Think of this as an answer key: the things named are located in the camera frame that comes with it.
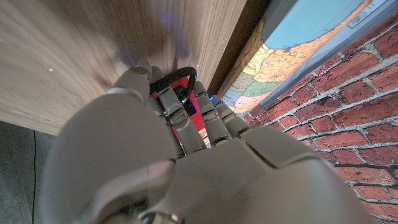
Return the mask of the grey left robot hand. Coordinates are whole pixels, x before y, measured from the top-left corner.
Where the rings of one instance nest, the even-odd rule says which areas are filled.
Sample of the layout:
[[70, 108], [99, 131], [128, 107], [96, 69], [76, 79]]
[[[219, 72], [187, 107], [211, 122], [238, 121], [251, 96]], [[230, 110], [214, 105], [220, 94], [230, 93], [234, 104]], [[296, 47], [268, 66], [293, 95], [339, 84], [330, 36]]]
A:
[[374, 222], [313, 149], [145, 60], [64, 125], [40, 189], [44, 223]]

